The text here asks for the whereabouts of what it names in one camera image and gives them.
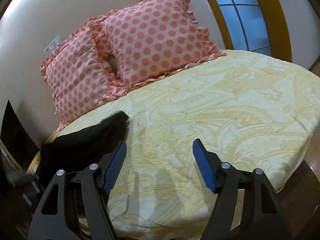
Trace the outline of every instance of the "pillowcase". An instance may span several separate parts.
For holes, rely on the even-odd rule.
[[[102,29],[129,89],[224,55],[198,28],[190,0],[145,0],[112,10]]]
[[[104,20],[105,16],[87,19],[42,62],[41,75],[60,119],[58,131],[97,106],[127,94],[106,61],[111,48],[101,31]]]

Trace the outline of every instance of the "bed sheet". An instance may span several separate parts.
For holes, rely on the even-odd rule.
[[[118,110],[130,116],[127,157],[108,202],[119,236],[200,237],[216,195],[193,157],[196,138],[237,169],[262,168],[276,190],[303,160],[319,125],[320,78],[265,55],[225,51],[225,57],[109,102],[59,134]],[[232,227],[239,224],[242,202],[239,191]]]

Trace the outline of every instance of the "yellow floral bedspread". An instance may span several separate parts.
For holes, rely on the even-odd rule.
[[[216,195],[193,157],[196,138],[238,169],[262,168],[276,190],[303,160],[319,124],[320,78],[272,57],[226,52],[109,102],[60,133],[118,110],[130,116],[127,157],[108,202],[119,236],[199,238]],[[239,191],[233,227],[242,201]]]

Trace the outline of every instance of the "round metal bolt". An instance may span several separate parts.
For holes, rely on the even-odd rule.
[[[57,171],[57,175],[58,175],[58,176],[62,176],[63,174],[64,174],[64,170],[58,170],[58,171]]]
[[[91,165],[89,166],[89,169],[92,170],[92,171],[94,171],[94,170],[96,170],[98,167],[99,167],[98,164],[93,163],[93,164],[91,164]]]
[[[221,163],[221,167],[224,169],[229,169],[230,168],[230,163]]]
[[[254,171],[259,175],[263,174],[263,170],[260,168],[256,168]]]

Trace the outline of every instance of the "window grid bar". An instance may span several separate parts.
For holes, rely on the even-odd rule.
[[[257,4],[242,4],[242,3],[219,4],[219,6],[229,6],[229,5],[245,5],[245,6],[257,6],[257,7],[259,7],[259,5],[257,5]]]
[[[242,20],[240,18],[240,14],[239,14],[238,9],[236,7],[235,1],[234,0],[231,0],[231,1],[233,3],[233,6],[235,7],[237,15],[238,15],[238,18],[239,18],[239,21],[240,21],[240,25],[241,25],[241,28],[242,28],[242,31],[243,31],[243,35],[244,35],[244,41],[245,41],[245,44],[247,46],[247,50],[249,51],[249,44],[248,44],[247,36],[245,35],[245,31],[244,31],[244,27],[243,27],[243,24],[242,24]]]
[[[264,49],[264,48],[267,48],[267,47],[270,47],[270,45],[264,46],[264,47],[259,48],[259,49]]]

